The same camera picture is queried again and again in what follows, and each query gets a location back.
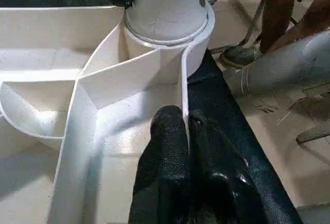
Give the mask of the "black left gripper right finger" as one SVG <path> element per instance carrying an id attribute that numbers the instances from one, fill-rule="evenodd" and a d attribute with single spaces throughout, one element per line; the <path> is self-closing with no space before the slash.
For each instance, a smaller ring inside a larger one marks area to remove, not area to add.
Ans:
<path id="1" fill-rule="evenodd" d="M 268 223 L 248 164 L 218 123 L 194 110 L 189 132 L 196 209 L 205 206 L 217 223 Z"/>

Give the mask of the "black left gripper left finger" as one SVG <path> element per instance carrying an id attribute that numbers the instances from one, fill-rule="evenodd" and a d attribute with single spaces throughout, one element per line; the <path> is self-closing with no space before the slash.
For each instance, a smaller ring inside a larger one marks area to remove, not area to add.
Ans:
<path id="1" fill-rule="evenodd" d="M 190 162 L 181 109 L 159 109 L 150 136 L 138 162 L 128 223 L 187 223 Z"/>

